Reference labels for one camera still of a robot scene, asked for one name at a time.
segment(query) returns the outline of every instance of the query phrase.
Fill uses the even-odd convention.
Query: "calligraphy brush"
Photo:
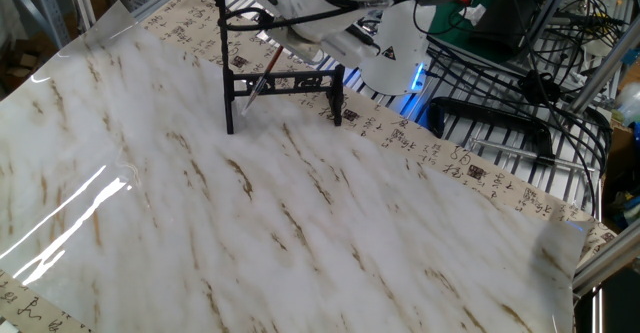
[[[278,48],[278,50],[276,51],[276,54],[274,54],[273,58],[271,58],[271,62],[269,62],[269,65],[267,65],[267,69],[265,69],[264,74],[262,74],[260,79],[258,79],[258,82],[256,83],[256,85],[253,87],[253,90],[251,91],[251,95],[249,96],[249,101],[247,102],[247,105],[244,106],[244,108],[242,109],[242,112],[240,112],[240,114],[242,114],[243,116],[247,114],[247,111],[249,110],[249,106],[251,105],[251,103],[253,103],[253,100],[256,99],[258,94],[260,94],[260,92],[264,88],[264,85],[267,83],[267,75],[271,73],[271,69],[273,69],[273,66],[276,64],[276,61],[280,57],[280,53],[282,53],[283,49],[284,49],[283,46],[280,46]]]

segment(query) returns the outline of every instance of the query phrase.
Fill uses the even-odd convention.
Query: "blue led light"
[[[420,74],[422,74],[422,68],[424,68],[424,62],[420,63],[418,70],[416,71],[416,75],[413,77],[413,83],[411,84],[411,90],[417,90],[418,79],[420,79]]]

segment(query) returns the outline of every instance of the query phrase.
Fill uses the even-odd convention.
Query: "black metal stand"
[[[233,134],[233,113],[231,104],[236,97],[246,97],[251,94],[251,90],[262,74],[235,74],[229,68],[229,46],[225,16],[227,14],[226,0],[215,0],[220,12],[220,39],[222,50],[222,77],[224,81],[224,111],[227,118],[227,134]],[[322,86],[324,77],[331,78],[330,86]],[[293,79],[292,88],[278,89],[276,79]],[[315,93],[324,92],[329,99],[329,106],[333,114],[333,122],[338,127],[342,124],[341,108],[344,103],[344,92],[342,80],[344,78],[344,67],[338,65],[331,71],[309,71],[309,72],[276,72],[269,73],[266,77],[267,84],[260,95],[273,94],[294,94],[294,93]],[[235,90],[235,81],[245,81],[247,88],[242,91]]]

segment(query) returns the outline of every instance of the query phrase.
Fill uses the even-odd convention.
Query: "marble-patterned paper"
[[[575,223],[281,97],[229,136],[220,69],[125,18],[0,104],[0,267],[43,299],[98,332],[571,331]]]
[[[217,21],[218,12],[213,0],[172,0],[148,17],[142,25],[159,39],[222,65]],[[230,23],[250,24],[243,18],[233,18]],[[264,33],[256,36],[256,32],[229,33],[230,68],[234,72],[264,71],[276,48],[261,37],[266,36]],[[307,67],[294,55],[282,57],[274,67],[274,71],[289,72],[308,69],[313,68]],[[286,87],[288,82],[279,80],[276,83]],[[333,119],[328,104],[317,101],[317,96],[305,94],[283,98],[311,114]],[[533,187],[464,147],[436,138],[415,122],[404,119],[347,87],[343,117],[344,129],[440,171],[517,211],[553,221],[589,222],[591,227],[580,264],[615,238],[615,233],[578,207]]]

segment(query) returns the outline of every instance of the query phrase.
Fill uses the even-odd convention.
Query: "plastic sheet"
[[[228,136],[219,68],[131,23],[0,105],[0,268],[98,332],[571,331],[581,227],[278,97]]]

